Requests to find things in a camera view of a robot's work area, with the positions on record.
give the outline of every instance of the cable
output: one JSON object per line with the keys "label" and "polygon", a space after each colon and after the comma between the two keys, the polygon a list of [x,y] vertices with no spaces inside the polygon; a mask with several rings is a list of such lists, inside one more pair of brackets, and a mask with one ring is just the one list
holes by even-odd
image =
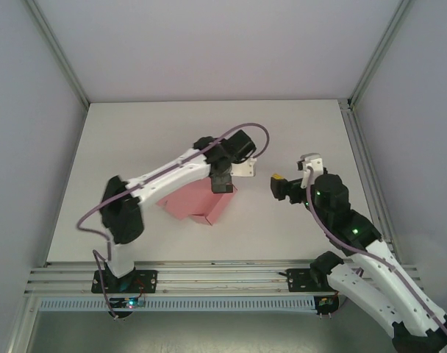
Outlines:
{"label": "cable", "polygon": [[117,319],[119,316],[115,313],[115,311],[112,309],[111,303],[109,301],[109,298],[107,298],[106,294],[106,288],[104,287],[104,278],[103,278],[103,271],[101,269],[101,264],[99,263],[99,259],[103,260],[103,262],[106,261],[104,257],[101,256],[96,250],[93,250],[93,256],[94,260],[96,260],[96,265],[98,266],[99,270],[99,282],[101,283],[101,289],[103,291],[104,300],[106,302],[107,307],[109,308],[109,311],[111,312],[114,320]]}
{"label": "cable", "polygon": [[[191,160],[193,160],[194,158],[196,158],[197,156],[200,156],[201,154],[206,153],[207,151],[209,151],[212,147],[216,146],[219,142],[221,142],[227,135],[233,133],[234,131],[237,131],[239,129],[242,129],[244,127],[249,127],[249,126],[254,126],[254,127],[258,127],[260,128],[266,136],[266,142],[265,145],[263,146],[262,150],[260,153],[256,153],[254,155],[254,158],[259,157],[260,155],[262,155],[263,153],[265,153],[266,149],[268,148],[269,145],[269,141],[270,141],[270,136],[269,136],[269,131],[268,129],[266,129],[263,125],[258,124],[258,123],[244,123],[244,124],[240,124],[237,126],[232,127],[230,130],[228,130],[227,132],[225,132],[222,136],[220,136],[219,138],[216,138],[213,142],[211,142],[208,146],[206,146],[204,149],[202,149],[201,151],[196,152],[195,154],[192,154],[191,156],[183,159],[181,161],[181,164],[187,163]],[[113,197],[104,200],[101,204],[98,204],[97,206],[93,207],[91,210],[89,210],[88,212],[85,213],[84,216],[82,216],[78,222],[76,223],[76,228],[81,231],[81,232],[89,232],[89,233],[93,233],[93,234],[97,234],[102,236],[104,239],[106,239],[107,242],[107,260],[111,261],[111,237],[106,234],[105,232],[102,232],[100,230],[97,229],[92,229],[92,228],[85,228],[82,226],[83,222],[85,222],[89,217],[91,217],[94,213],[98,212],[101,208],[107,206],[108,204],[110,204],[111,202],[114,202],[117,199],[120,199],[121,197],[124,197],[126,195],[129,195],[130,193],[133,193],[134,191],[143,188],[144,185],[148,184],[149,182],[154,181],[157,178],[162,177],[163,175],[169,173],[170,171],[173,171],[174,169],[177,169],[180,166],[180,164],[174,164],[166,169],[164,169],[163,171],[156,173],[152,176],[150,176],[148,179],[146,179],[145,181],[142,182],[142,184],[137,184],[136,186],[125,190],[122,193],[119,193],[117,195],[114,195]]]}
{"label": "cable", "polygon": [[145,285],[143,284],[143,282],[140,281],[138,278],[135,281],[138,285],[141,285],[143,288],[145,288]]}
{"label": "cable", "polygon": [[378,261],[379,263],[381,263],[382,265],[386,266],[394,274],[396,274],[396,276],[401,280],[401,282],[405,285],[405,287],[407,287],[408,291],[413,295],[413,297],[415,297],[415,299],[418,301],[418,303],[420,303],[422,308],[433,319],[433,321],[436,323],[436,325],[438,325],[439,328],[441,328],[441,330],[444,332],[444,334],[447,337],[447,328],[437,318],[436,314],[429,308],[429,306],[424,302],[424,300],[416,293],[416,290],[411,286],[411,284],[408,282],[408,280],[400,272],[398,272],[397,268],[394,265],[390,264],[388,261],[382,259],[381,257],[378,257],[377,255],[371,254],[369,252],[365,252],[363,250],[359,250],[357,248],[354,248],[353,246],[350,246],[350,245],[342,242],[341,240],[336,238],[336,236],[333,233],[331,233],[328,228],[325,227],[325,225],[323,224],[321,219],[318,217],[318,215],[317,215],[317,213],[315,211],[315,208],[313,206],[312,195],[311,195],[311,190],[310,190],[311,189],[310,186],[314,182],[314,180],[313,180],[313,168],[312,167],[307,167],[307,168],[310,171],[309,182],[308,182],[308,186],[307,186],[307,190],[306,190],[306,192],[307,192],[307,201],[309,202],[310,212],[312,213],[313,218],[317,222],[318,226],[320,226],[320,228],[324,231],[326,236],[331,241],[336,243],[338,246],[341,246],[342,248],[344,248],[344,249],[346,249],[346,250],[348,250],[350,252],[353,252],[355,254],[365,255],[365,256],[367,256],[367,257],[369,257],[371,259],[374,259],[374,260]]}
{"label": "cable", "polygon": [[140,287],[140,295],[136,298],[137,300],[140,299],[143,295],[143,288]]}

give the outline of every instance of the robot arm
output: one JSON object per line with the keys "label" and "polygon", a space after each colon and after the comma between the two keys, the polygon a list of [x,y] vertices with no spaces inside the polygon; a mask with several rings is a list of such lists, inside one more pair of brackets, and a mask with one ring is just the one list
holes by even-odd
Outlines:
{"label": "robot arm", "polygon": [[100,210],[102,223],[113,236],[112,257],[107,271],[116,279],[134,270],[132,242],[144,230],[141,208],[145,209],[175,190],[207,177],[211,179],[213,193],[231,193],[232,177],[254,176],[256,159],[251,156],[256,147],[243,130],[204,152],[214,140],[211,137],[199,139],[193,148],[150,173],[127,181],[114,176],[107,183],[103,201],[132,189],[128,195]]}
{"label": "robot arm", "polygon": [[447,328],[446,312],[398,264],[373,224],[351,209],[348,188],[338,175],[328,174],[319,154],[302,156],[298,169],[302,178],[291,182],[273,176],[274,197],[281,200],[289,196],[293,204],[304,203],[308,210],[312,207],[330,242],[368,272],[379,289],[360,279],[332,252],[311,264],[314,280],[344,293],[373,317],[393,338],[398,352],[440,351],[447,344],[442,330]]}

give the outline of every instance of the purple cable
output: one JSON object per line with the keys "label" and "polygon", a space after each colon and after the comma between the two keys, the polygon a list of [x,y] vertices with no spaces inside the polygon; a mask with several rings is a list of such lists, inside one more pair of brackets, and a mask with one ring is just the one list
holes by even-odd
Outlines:
{"label": "purple cable", "polygon": [[[200,156],[201,154],[204,154],[205,152],[209,151],[212,147],[216,146],[219,142],[221,142],[227,135],[231,134],[232,132],[237,131],[239,129],[242,129],[243,127],[249,127],[249,126],[259,127],[266,135],[266,143],[265,143],[264,147],[262,148],[260,153],[257,153],[256,155],[254,155],[255,158],[259,157],[268,148],[269,141],[270,141],[269,131],[263,125],[258,124],[258,123],[244,123],[244,124],[240,124],[240,125],[232,127],[230,130],[225,132],[219,138],[216,138],[213,142],[211,142],[207,147],[205,147],[201,151],[198,151],[195,154],[193,154],[193,155],[183,159],[182,163],[187,163],[190,160],[196,158],[197,156]],[[104,206],[107,206],[111,202],[114,202],[115,200],[120,199],[121,197],[124,197],[125,195],[129,195],[130,193],[132,193],[132,192],[134,192],[134,191],[136,191],[138,189],[143,188],[143,186],[145,184],[148,184],[149,182],[152,182],[155,179],[162,177],[163,175],[169,173],[170,171],[173,171],[174,169],[177,169],[179,166],[180,166],[180,164],[174,164],[174,165],[164,169],[163,171],[150,176],[142,184],[137,184],[136,186],[134,186],[134,187],[132,187],[132,188],[130,188],[128,190],[125,190],[122,193],[119,193],[119,194],[114,195],[113,197],[111,197],[111,198],[109,198],[107,200],[104,200],[101,204],[93,207],[84,216],[82,216],[78,220],[78,222],[76,223],[76,228],[78,230],[82,231],[82,232],[89,232],[89,233],[97,234],[97,235],[102,236],[104,239],[106,239],[106,242],[107,242],[107,260],[111,261],[111,237],[108,234],[106,234],[105,232],[102,232],[100,230],[83,227],[82,226],[83,222],[85,222],[89,217],[91,217],[94,213],[98,212]]]}
{"label": "purple cable", "polygon": [[99,254],[96,250],[93,250],[93,256],[94,256],[94,260],[96,260],[96,265],[98,266],[98,270],[99,270],[99,281],[101,282],[101,289],[103,291],[103,296],[104,296],[104,300],[106,302],[107,307],[109,308],[109,311],[111,312],[112,316],[114,317],[114,319],[116,319],[118,317],[118,315],[115,313],[115,311],[112,309],[111,303],[109,301],[109,299],[107,298],[107,294],[106,294],[106,288],[104,286],[104,278],[103,278],[103,271],[101,270],[101,264],[99,263],[99,259],[103,260],[103,262],[106,261],[106,259],[104,259],[101,254]]}
{"label": "purple cable", "polygon": [[415,289],[411,286],[410,283],[408,283],[407,279],[401,273],[397,272],[397,268],[394,265],[391,265],[388,261],[382,259],[381,257],[378,257],[377,255],[371,254],[369,252],[365,252],[363,250],[359,250],[357,248],[354,248],[353,246],[350,246],[350,245],[342,242],[341,240],[336,238],[336,236],[333,235],[328,230],[328,228],[325,227],[325,225],[323,224],[321,219],[318,217],[318,215],[315,211],[315,208],[313,207],[312,195],[311,195],[311,190],[310,190],[311,189],[310,186],[313,184],[313,168],[308,167],[308,169],[310,171],[310,175],[309,175],[309,183],[307,186],[307,201],[309,202],[310,212],[312,213],[313,218],[317,222],[318,226],[320,226],[320,228],[324,231],[326,236],[331,241],[333,241],[337,245],[341,246],[342,248],[349,250],[350,252],[353,252],[355,254],[365,255],[371,259],[374,259],[374,260],[378,261],[379,263],[381,263],[382,265],[386,266],[394,274],[396,274],[396,276],[401,280],[401,282],[405,285],[405,287],[407,287],[408,291],[415,297],[415,299],[418,301],[418,303],[420,303],[420,305],[423,307],[423,309],[428,313],[428,315],[433,319],[433,321],[439,326],[439,328],[441,328],[441,330],[444,332],[444,334],[447,337],[447,328],[437,318],[436,314],[429,308],[429,306],[424,302],[424,300],[416,293]]}

